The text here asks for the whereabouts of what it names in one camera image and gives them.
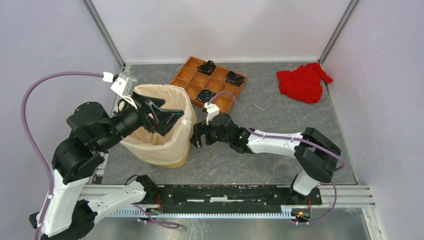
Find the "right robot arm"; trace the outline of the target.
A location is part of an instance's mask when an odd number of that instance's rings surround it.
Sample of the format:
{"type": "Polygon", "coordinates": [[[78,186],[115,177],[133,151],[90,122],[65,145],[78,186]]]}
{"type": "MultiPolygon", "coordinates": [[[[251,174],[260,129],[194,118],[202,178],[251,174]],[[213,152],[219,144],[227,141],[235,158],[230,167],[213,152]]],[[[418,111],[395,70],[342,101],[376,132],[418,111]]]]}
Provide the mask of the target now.
{"type": "Polygon", "coordinates": [[[267,153],[296,159],[302,171],[288,191],[295,204],[306,201],[318,184],[332,182],[341,156],[341,149],[315,128],[291,134],[263,132],[238,126],[226,113],[193,126],[190,143],[196,148],[217,142],[227,144],[239,154],[267,153]]]}

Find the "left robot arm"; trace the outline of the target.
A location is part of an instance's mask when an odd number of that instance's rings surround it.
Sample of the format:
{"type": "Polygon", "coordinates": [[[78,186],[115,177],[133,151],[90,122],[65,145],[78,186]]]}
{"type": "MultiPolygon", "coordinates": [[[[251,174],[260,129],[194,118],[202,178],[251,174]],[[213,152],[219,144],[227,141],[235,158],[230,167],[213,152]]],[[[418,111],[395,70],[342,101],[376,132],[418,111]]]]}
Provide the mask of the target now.
{"type": "Polygon", "coordinates": [[[52,158],[53,189],[43,210],[29,216],[43,240],[78,240],[86,236],[107,215],[130,204],[153,203],[158,186],[147,176],[99,197],[80,199],[84,186],[104,154],[139,128],[161,136],[168,134],[184,115],[179,109],[164,109],[165,100],[139,94],[133,104],[120,100],[118,110],[108,115],[98,102],[81,104],[67,119],[68,138],[55,149],[52,158]]]}

